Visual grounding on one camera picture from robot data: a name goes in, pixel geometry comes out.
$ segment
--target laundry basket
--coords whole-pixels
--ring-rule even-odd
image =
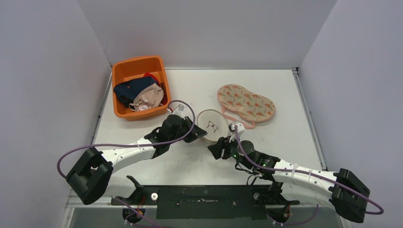
[[[164,97],[167,98],[167,102],[163,106],[134,112],[120,103],[117,100],[116,94],[113,93],[114,112],[117,117],[133,121],[166,113],[168,104],[171,101],[171,94],[161,57],[142,56],[116,63],[112,67],[112,86],[114,88],[122,82],[143,77],[145,73],[154,75],[158,79],[158,82],[163,84]]]

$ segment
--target cloth item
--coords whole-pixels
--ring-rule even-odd
[[[148,72],[145,73],[143,77],[148,77],[148,76],[151,76],[151,77],[153,77],[154,80],[158,81],[158,79],[157,79],[154,75],[152,75],[152,74],[150,74],[150,73],[148,73]],[[163,105],[166,105],[166,103],[168,103],[168,97],[165,96],[166,91],[164,90],[163,83],[160,83],[159,86],[163,89],[163,92],[164,92],[164,97],[163,97],[163,100],[161,101],[161,103],[162,103]]]
[[[217,92],[217,97],[223,106],[221,112],[225,118],[236,121],[235,118],[224,114],[228,109],[242,119],[252,122],[252,125],[243,123],[246,129],[254,128],[255,123],[269,120],[276,111],[270,99],[236,84],[222,86]]]
[[[129,104],[130,107],[134,107],[134,111],[141,111],[140,107],[146,105],[148,108],[158,107],[164,97],[163,89],[159,87],[157,84],[152,84],[143,90],[137,97],[134,99],[133,103]]]
[[[144,110],[147,110],[147,109],[149,109],[149,107],[146,106],[146,105],[141,105],[141,106],[139,106],[139,108],[138,108],[139,111],[144,111]]]
[[[159,83],[154,78],[154,76],[146,76],[122,82],[114,87],[114,93],[118,101],[128,108],[129,104],[132,103],[143,90],[152,84]]]

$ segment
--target white table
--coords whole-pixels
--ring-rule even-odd
[[[205,109],[221,109],[216,94],[225,84],[238,84],[271,99],[277,108],[275,115],[246,130],[241,139],[252,141],[260,152],[321,169],[291,70],[167,70],[166,74],[172,99],[186,101],[196,116]],[[133,122],[120,119],[113,111],[112,93],[110,88],[95,143],[132,143],[161,126],[168,115]],[[143,185],[245,184],[248,174],[235,170],[233,159],[215,160],[207,145],[203,139],[178,142],[162,156],[130,165],[114,175],[134,176]],[[269,184],[265,180],[256,183]]]

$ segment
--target white wall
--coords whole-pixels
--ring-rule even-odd
[[[166,66],[302,63],[336,0],[77,0],[112,63],[161,55]]]
[[[75,0],[0,1],[0,53],[0,226],[59,227],[56,162],[90,142],[109,63]]]
[[[385,209],[355,227],[403,227],[402,10],[337,1],[299,69],[329,169],[352,170]]]

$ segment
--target purple cable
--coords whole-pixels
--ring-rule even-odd
[[[130,210],[134,211],[134,213],[136,213],[138,216],[140,216],[141,218],[145,219],[147,222],[151,223],[154,225],[154,227],[157,228],[163,228],[162,226],[154,223],[153,221],[149,220],[148,218],[146,218],[144,215],[142,215],[140,212],[138,212],[136,209],[132,208],[129,204],[125,203],[123,200],[119,199],[118,197],[114,198],[115,200],[119,201],[121,204],[125,205],[127,208],[129,208]]]
[[[193,123],[189,129],[189,131],[183,135],[182,137],[178,138],[178,139],[174,139],[171,141],[166,141],[166,142],[157,142],[157,143],[150,143],[150,144],[140,144],[140,145],[124,145],[124,144],[113,144],[113,143],[101,143],[101,144],[91,144],[91,145],[86,145],[86,146],[80,146],[77,147],[75,149],[70,150],[69,152],[63,154],[59,160],[58,160],[58,164],[57,164],[57,168],[58,168],[58,173],[65,179],[66,175],[64,175],[64,173],[62,172],[61,168],[60,168],[60,163],[62,162],[62,160],[69,154],[74,153],[76,151],[82,150],[82,149],[86,149],[86,148],[90,148],[90,147],[96,147],[96,146],[114,146],[114,147],[123,147],[123,148],[132,148],[132,147],[145,147],[145,146],[159,146],[159,145],[165,145],[165,144],[172,144],[172,143],[176,143],[182,139],[184,139],[188,134],[190,134],[190,132],[193,130],[194,127],[194,122],[196,121],[196,115],[194,114],[193,109],[190,107],[190,105],[188,105],[186,102],[181,101],[181,100],[173,100],[168,104],[171,105],[173,102],[180,102],[186,106],[188,106],[188,108],[190,109],[190,111],[192,112],[192,116],[193,116]]]
[[[248,157],[248,155],[245,153],[245,151],[244,151],[243,148],[242,148],[242,145],[241,145],[241,143],[240,143],[239,134],[238,134],[238,126],[235,126],[235,136],[236,136],[236,138],[237,138],[237,143],[238,143],[238,146],[239,146],[239,148],[240,148],[240,151],[242,152],[242,154],[244,155],[244,157],[249,161],[249,163],[251,163],[253,166],[255,166],[255,167],[259,168],[259,169],[269,170],[269,171],[292,172],[292,170],[283,170],[283,169],[268,168],[268,167],[263,167],[263,166],[260,166],[260,165],[258,165],[258,164],[256,164],[256,163],[254,163],[254,162]],[[310,174],[309,172],[303,171],[303,170],[295,170],[295,172],[303,173],[303,174],[306,174],[306,175],[309,175],[309,174]],[[344,185],[344,184],[342,184],[342,183],[339,183],[339,182],[337,182],[337,181],[331,180],[331,179],[326,178],[326,177],[322,177],[322,176],[317,175],[317,174],[315,174],[315,173],[311,173],[310,175],[313,176],[313,177],[316,177],[316,178],[319,178],[319,179],[328,181],[328,182],[333,183],[333,184],[335,184],[335,185],[338,185],[339,187],[344,188],[344,189],[346,189],[346,190],[348,190],[348,191],[354,193],[355,195],[357,195],[357,196],[363,198],[365,201],[371,203],[372,205],[374,205],[375,207],[377,207],[377,208],[379,209],[378,212],[376,212],[376,211],[366,211],[366,212],[365,212],[366,214],[369,214],[369,215],[382,215],[382,214],[384,213],[384,209],[383,209],[379,204],[375,203],[373,200],[369,199],[368,197],[364,196],[363,194],[359,193],[358,191],[356,191],[356,190],[354,190],[354,189],[352,189],[352,188],[350,188],[350,187],[348,187],[348,186],[346,186],[346,185]]]
[[[128,218],[130,218],[131,216],[133,216],[135,214],[136,213],[133,212],[133,213],[129,214],[128,216],[126,216],[125,221],[127,221]],[[153,228],[153,227],[155,227],[155,226],[140,225],[140,224],[135,224],[135,223],[133,223],[133,226],[134,227],[144,227],[144,228]]]

